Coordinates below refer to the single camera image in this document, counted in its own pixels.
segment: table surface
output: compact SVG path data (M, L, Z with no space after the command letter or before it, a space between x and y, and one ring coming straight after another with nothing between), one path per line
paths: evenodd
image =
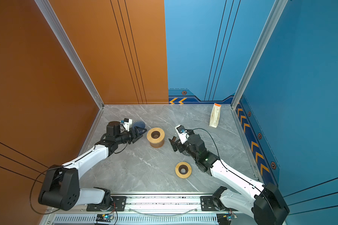
M142 120L148 130L154 127L162 128L165 132L164 145L153 148L145 133L137 142L128 145L123 152L107 157L88 170L80 178L80 187L103 187L112 193L132 191L213 193L220 186L230 188L221 180L201 172L190 156L173 151L168 138L176 134L174 127L179 124L187 129L206 129L216 142L221 159L254 179L253 169L239 137L230 106L221 107L217 128L209 127L212 108L211 104L106 105L88 149L106 132L108 122L121 121L124 118L133 121ZM207 150L217 155L210 136L203 130L195 130L195 133L200 134ZM124 146L125 144L119 145L116 151L122 150ZM187 179L179 178L175 173L175 166L182 161L192 167L192 174Z

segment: orange wall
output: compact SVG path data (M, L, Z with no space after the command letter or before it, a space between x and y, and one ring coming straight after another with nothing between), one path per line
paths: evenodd
M167 104L164 0L50 4L105 104Z
M0 141L46 166L63 164L78 155L97 112L35 1L0 0ZM3 145L0 154L46 169ZM30 178L39 173L1 155L0 166L29 177L0 168L0 225L39 223L28 204ZM40 187L32 201L44 212Z

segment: diagonal black stripe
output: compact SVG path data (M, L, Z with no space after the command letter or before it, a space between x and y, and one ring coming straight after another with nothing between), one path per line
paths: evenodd
M119 0L117 0L117 1L118 1L118 5L119 5L119 11L120 11L120 15L121 15L121 20L123 21L124 31L125 31L125 35L126 35L126 41L128 42L128 47L129 47L129 52L130 52L130 56L131 56L131 61L133 62L133 67L134 67L135 77L137 78L137 83L138 83L138 88L139 88L140 97L141 97L141 99L142 99L142 103L144 103L143 97L142 97L142 92L140 91L140 86L139 86L139 81L138 81L137 71L136 71L135 65L134 65L133 55L131 54L131 49L130 49L130 44L129 44L128 35L126 34L126 29L125 29L124 19L123 19L123 15L122 15L122 13L121 13L121 8L120 8Z
M145 95L145 88L144 88L144 83L143 83L142 73L141 73L141 71L140 71L140 65L139 65L139 60L138 60L137 49L136 49L136 47L135 47L133 31L131 30L131 24L130 24L130 19L129 19L129 14L128 14L128 8L126 7L126 1L125 1L125 0L124 0L124 2L125 2L126 14L128 15L128 20L129 20L129 26L130 26L131 37L133 38L135 55L137 56L137 62L138 62L138 67L139 67L139 74L140 74L140 78L141 78L141 80L142 80L142 85L143 85L143 92L144 92L145 102L148 104L148 102L147 102L147 100L146 100L146 95Z
M338 177L337 177L337 178L333 178L333 179L331 179L331 180L328 180L328 181L326 181L326 182L323 182L323 183L314 185L314 186L312 186L312 187L316 187L316 186L319 186L319 185L321 185L321 184L325 184L325 183L328 183L328 182L330 182L330 181L337 180L337 179L338 179ZM289 195L286 195L286 196L283 196L283 197L285 198L285 197L291 196L291 195L293 195L293 194L297 194L297 193L299 193L299 192L301 192L301 191L308 190L308 189L310 189L310 188L312 188L312 187L305 188L305 189L303 189L303 190L294 192L294 193L292 193L292 194L289 194Z
M7 158L7 159L10 159L10 160L12 160L12 161L14 161L14 162L17 162L18 164L23 165L23 166L25 166L25 167L27 167L27 168L29 168L29 169L32 169L32 170L35 170L36 172L41 173L40 171L38 171L38 170L36 170L36 169L33 169L33 168L31 168L31 167L28 167L27 165L24 165L24 164L22 164L22 163L20 163L20 162L18 162L18 161L15 161L15 160L13 160L13 159L11 159L11 158L5 156L5 155L2 155L2 154L0 154L0 155L3 156L3 157L5 157L5 158Z
M0 144L2 144L2 145L4 145L4 146L6 146L6 147L8 147L8 148L10 148L11 150L13 150L13 151L16 151L15 149L13 149L13 148L11 148L11 147L9 147L9 146L7 146L7 145L5 145L4 143L2 143L2 142L0 142ZM27 157L27 158L29 158L29 159L31 159L31 160L33 160L33 161L35 161L35 162L37 162L38 164L41 164L41 163L39 163L38 161L36 161L36 160L34 160L34 159L32 159L32 158L30 158L30 157L28 157L27 155L24 155L24 154L22 154L21 152L19 152L19 151L16 151L17 153L19 153L19 154L21 154L21 155L23 155L23 156L25 156L25 157Z
M330 196L330 195L333 195L333 194L338 194L338 191L334 192L334 193L326 194L326 195L323 195L323 196L311 198L311 199L308 199L308 200L304 200L304 201L301 201L301 202L296 202L296 203L293 203L293 204L290 204L290 205L295 205L295 204L298 204L298 203L307 202L307 201L314 200L314 199L317 199L317 198L321 198L321 197L325 197L325 196Z
M305 212L312 212L312 211L317 211L317 210L321 210L321 209L327 209L327 208L334 208L334 207L338 207L338 205L336 206L329 206L329 207L324 207L324 208L318 208L318 209L312 209L312 210L308 210L308 211L304 211L304 212L296 212L296 213L292 213L292 214L289 214L290 215L295 215L295 214L300 214L300 213L305 213Z
M219 78L220 78L220 74L221 74L221 72L222 72L222 68L223 68L223 64L224 64L224 60L225 60L225 55L227 54L227 50L228 50L228 46L229 46L229 41L230 41L230 37L232 36L233 27L234 27L234 24L235 24L236 15L238 14L240 2L241 2L241 0L239 1L239 5L238 5L238 8L237 8L237 12L236 12L235 17L234 17L234 22L233 22L232 30L230 31L230 35L229 35L229 40L228 40L227 48L225 49L224 58L223 58L222 66L221 66L220 71L219 71L217 84L215 85L215 90L214 90L214 94L213 94L212 101L213 101L213 99L214 99L214 95L215 95L215 92L216 92L216 90L217 90L218 81L219 81Z
M116 26L118 27L118 32L119 32L119 36L120 36L120 39L121 39L121 44L123 45L124 54L125 54L125 58L126 58L126 63L128 64L128 68L129 68L129 72L130 72L130 76L131 76L131 81L133 82L133 86L134 86L135 95L137 96L138 104L140 104L140 103L139 103L139 98L138 98L138 95L137 95L137 90L135 89L135 85L134 85L133 75L131 74L131 70L130 70L130 66L129 66L129 61L128 61L128 58L127 58L127 56L126 56L126 52L125 52L125 48L124 48L123 39L121 38L121 34L120 34L120 30L119 30L118 21L116 20L116 16L115 16L115 12L114 12L113 3L111 2L111 0L110 0L110 4L111 4L111 7L112 7L112 9L113 9L113 13L114 13L114 17L115 17Z
M209 78L208 78L208 84L207 84L207 89L205 90L204 101L205 101L205 98L207 97L208 86L209 86L209 81L210 81L210 74L212 73L212 68L213 68L213 63L214 63L214 57L215 57L215 52L216 52L216 50L217 50L217 45L218 45L218 40L219 40L219 34L220 34L220 28L222 27L222 22L223 22L224 11L225 11L225 6L226 6L226 5L227 5L227 0L225 0L224 10L223 10L223 15L222 15L222 20L220 21L219 32L218 32L218 37L217 37L217 43L215 44L214 55L213 55L213 61L212 61L212 66L210 67Z
M234 0L233 0L233 3L232 3L232 7L230 8L230 13L229 13L229 17L228 17L227 27L225 28L225 33L224 33L224 37L223 37L222 46L220 47L220 52L219 52L219 57L218 57L218 61L217 61L217 66L216 66L216 68L215 68L214 77L213 77L213 81L212 81L212 87L210 88L210 93L209 93L209 98L208 98L208 100L210 99L210 95L212 94L213 84L214 84L214 80L215 80L215 74L217 73L218 64L219 64L219 60L220 60L220 56L221 56L221 54L222 54L222 49L223 49L223 44L224 44L225 34L227 33L227 28L228 28L228 24L229 24L230 15L232 14L233 4L234 4Z
M6 168L4 168L4 167L1 167L1 166L0 166L0 168L5 169L5 170L8 170L8 171L13 172L13 173L16 173L16 174L21 175L21 176L23 176L23 177L29 178L28 176L22 175L21 173L14 172L14 171L9 170L9 169L6 169Z

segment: blue wall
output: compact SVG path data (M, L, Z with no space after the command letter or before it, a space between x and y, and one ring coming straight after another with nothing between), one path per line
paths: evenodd
M285 196L338 177L338 1L288 1L243 96L279 167ZM338 191L338 179L285 197ZM338 194L289 206L338 205ZM338 224L338 207L289 215L292 224Z
M233 95L273 3L165 0L169 89L188 89L202 101L220 101Z

